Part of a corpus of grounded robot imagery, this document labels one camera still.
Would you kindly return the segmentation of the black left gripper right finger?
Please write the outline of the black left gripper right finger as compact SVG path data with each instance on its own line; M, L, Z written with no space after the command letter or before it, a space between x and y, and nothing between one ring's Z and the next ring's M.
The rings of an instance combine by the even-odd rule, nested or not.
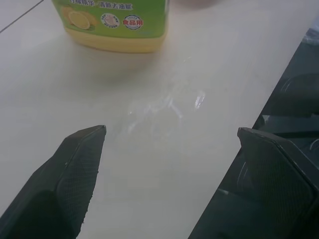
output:
M319 239L319 166L275 134L241 127L237 136L252 187L230 238Z

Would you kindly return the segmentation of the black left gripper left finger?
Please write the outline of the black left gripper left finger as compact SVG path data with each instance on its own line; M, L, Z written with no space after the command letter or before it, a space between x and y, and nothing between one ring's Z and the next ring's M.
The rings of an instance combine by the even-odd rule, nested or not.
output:
M0 239L76 239L95 189L106 127L66 137L0 217Z

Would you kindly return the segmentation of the yellow dish soap bottle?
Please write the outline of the yellow dish soap bottle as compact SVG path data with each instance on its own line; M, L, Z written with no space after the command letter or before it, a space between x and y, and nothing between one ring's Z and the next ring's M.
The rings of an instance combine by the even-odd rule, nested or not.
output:
M77 43L112 52L151 53L167 33L169 0L51 0Z

